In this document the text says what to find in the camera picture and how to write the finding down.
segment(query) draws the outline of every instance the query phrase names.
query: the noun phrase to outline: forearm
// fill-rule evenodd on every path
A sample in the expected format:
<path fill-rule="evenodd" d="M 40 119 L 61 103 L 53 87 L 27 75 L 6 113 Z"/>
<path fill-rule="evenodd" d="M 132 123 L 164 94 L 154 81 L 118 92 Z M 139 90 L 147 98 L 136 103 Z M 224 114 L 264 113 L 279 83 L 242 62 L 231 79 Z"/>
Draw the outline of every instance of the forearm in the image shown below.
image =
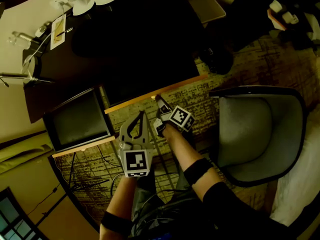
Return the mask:
<path fill-rule="evenodd" d="M 122 177 L 106 211 L 119 218 L 131 220 L 136 178 Z M 124 240 L 126 237 L 100 225 L 100 240 Z"/>
<path fill-rule="evenodd" d="M 183 171 L 188 169 L 194 162 L 203 158 L 186 141 L 181 133 L 170 124 L 163 130 L 163 136 L 173 150 Z M 205 193 L 216 183 L 221 182 L 214 168 L 210 168 L 195 184 L 192 185 L 195 193 L 203 200 Z"/>

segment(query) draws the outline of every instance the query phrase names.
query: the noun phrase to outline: desk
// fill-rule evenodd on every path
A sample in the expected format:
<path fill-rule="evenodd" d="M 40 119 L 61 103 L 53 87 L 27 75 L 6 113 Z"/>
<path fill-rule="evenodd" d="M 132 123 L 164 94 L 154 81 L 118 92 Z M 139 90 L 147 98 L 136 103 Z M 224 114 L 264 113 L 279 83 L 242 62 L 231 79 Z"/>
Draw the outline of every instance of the desk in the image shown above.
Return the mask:
<path fill-rule="evenodd" d="M 187 0 L 115 0 L 69 16 L 70 27 L 65 42 L 51 51 L 48 45 L 40 57 L 40 76 L 55 83 L 24 90 L 31 123 L 101 84 L 113 107 L 199 76 L 192 52 L 200 49 L 205 34 Z M 76 35 L 81 38 L 75 45 Z M 92 47 L 85 45 L 86 55 L 78 56 L 82 42 Z"/>

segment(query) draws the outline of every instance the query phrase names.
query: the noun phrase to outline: white marker cube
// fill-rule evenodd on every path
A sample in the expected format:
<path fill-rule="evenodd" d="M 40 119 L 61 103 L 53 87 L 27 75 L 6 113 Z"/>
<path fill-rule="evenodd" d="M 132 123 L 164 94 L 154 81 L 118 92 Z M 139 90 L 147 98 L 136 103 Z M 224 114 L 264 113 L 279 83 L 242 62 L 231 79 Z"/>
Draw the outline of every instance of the white marker cube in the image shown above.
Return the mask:
<path fill-rule="evenodd" d="M 195 122 L 195 119 L 193 118 L 191 113 L 180 106 L 176 106 L 174 108 L 169 120 L 184 129 L 186 132 L 189 132 Z"/>
<path fill-rule="evenodd" d="M 125 176 L 147 176 L 152 163 L 152 151 L 152 149 L 122 151 L 120 158 Z"/>

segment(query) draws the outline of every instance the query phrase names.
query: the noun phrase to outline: chair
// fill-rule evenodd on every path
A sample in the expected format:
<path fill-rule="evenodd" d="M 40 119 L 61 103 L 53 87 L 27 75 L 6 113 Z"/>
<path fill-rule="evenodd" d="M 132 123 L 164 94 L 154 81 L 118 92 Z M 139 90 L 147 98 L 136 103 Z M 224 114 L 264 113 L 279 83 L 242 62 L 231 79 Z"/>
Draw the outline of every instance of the chair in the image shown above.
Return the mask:
<path fill-rule="evenodd" d="M 298 91 L 240 86 L 211 91 L 219 99 L 219 151 L 211 157 L 234 185 L 276 180 L 299 158 L 306 131 L 306 106 Z"/>

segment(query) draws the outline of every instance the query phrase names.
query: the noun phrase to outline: person's right arm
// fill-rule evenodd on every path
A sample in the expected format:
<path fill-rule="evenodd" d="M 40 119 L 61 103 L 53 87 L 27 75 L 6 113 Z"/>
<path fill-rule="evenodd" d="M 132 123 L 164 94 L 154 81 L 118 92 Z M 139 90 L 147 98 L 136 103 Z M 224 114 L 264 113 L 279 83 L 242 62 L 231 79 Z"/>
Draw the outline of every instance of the person's right arm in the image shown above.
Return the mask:
<path fill-rule="evenodd" d="M 203 159 L 185 140 L 182 134 L 170 124 L 162 132 L 178 159 L 183 171 L 197 160 Z M 226 235 L 245 235 L 246 239 L 293 239 L 288 228 L 242 202 L 222 182 L 212 167 L 192 185 L 197 196 L 205 205 L 215 225 Z"/>

